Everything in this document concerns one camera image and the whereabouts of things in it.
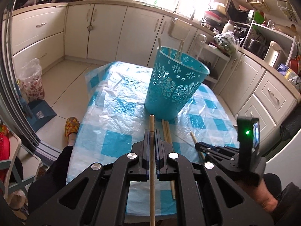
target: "metal bolt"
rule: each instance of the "metal bolt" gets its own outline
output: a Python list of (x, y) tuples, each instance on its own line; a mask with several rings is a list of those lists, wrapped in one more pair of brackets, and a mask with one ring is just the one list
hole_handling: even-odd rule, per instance
[(214, 164), (212, 162), (206, 162), (204, 164), (204, 167), (207, 169), (212, 169), (212, 168), (214, 168)]
[(92, 170), (99, 170), (101, 168), (101, 165), (99, 163), (94, 163), (91, 165)]
[(175, 153), (175, 152), (170, 153), (168, 156), (169, 156), (171, 159), (176, 159), (176, 158), (179, 157), (179, 155), (178, 155), (177, 153)]
[(136, 159), (137, 158), (137, 154), (136, 153), (128, 153), (128, 158), (129, 159)]

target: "hand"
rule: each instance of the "hand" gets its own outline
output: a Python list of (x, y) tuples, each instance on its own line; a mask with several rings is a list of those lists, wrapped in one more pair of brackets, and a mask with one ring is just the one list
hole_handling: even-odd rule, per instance
[(272, 213), (275, 210), (278, 201), (268, 191), (263, 179), (258, 187), (247, 185), (243, 181), (236, 181), (236, 183), (266, 212)]

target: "white thermos jug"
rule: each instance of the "white thermos jug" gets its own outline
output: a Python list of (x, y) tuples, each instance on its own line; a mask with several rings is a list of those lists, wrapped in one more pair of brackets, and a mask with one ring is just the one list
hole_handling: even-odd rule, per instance
[(233, 23), (232, 20), (229, 20), (227, 24), (225, 24), (223, 30), (222, 30), (222, 34), (224, 34), (227, 31), (236, 31), (237, 29), (237, 25)]

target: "tablecloth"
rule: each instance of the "tablecloth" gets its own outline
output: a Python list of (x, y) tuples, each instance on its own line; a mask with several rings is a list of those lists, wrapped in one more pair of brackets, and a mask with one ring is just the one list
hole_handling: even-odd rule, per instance
[[(114, 162), (144, 138), (149, 113), (144, 108), (152, 69), (113, 62), (86, 75), (91, 99), (79, 128), (70, 160), (67, 183), (93, 162)], [(175, 152), (191, 162), (202, 162), (190, 131), (198, 141), (211, 145), (239, 147), (237, 132), (214, 93), (204, 84), (195, 92), (178, 116), (169, 121)], [(163, 137), (161, 120), (155, 122)], [(158, 181), (156, 215), (176, 213), (170, 182)], [(149, 182), (131, 182), (127, 215), (149, 216)]]

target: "teal plastic basket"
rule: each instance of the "teal plastic basket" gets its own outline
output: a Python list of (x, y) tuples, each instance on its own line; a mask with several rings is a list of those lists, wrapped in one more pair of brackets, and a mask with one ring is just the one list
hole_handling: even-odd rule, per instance
[(145, 108), (158, 119), (174, 119), (210, 74), (203, 63), (186, 53), (176, 61), (176, 53), (177, 50), (170, 47), (161, 47), (157, 52)]

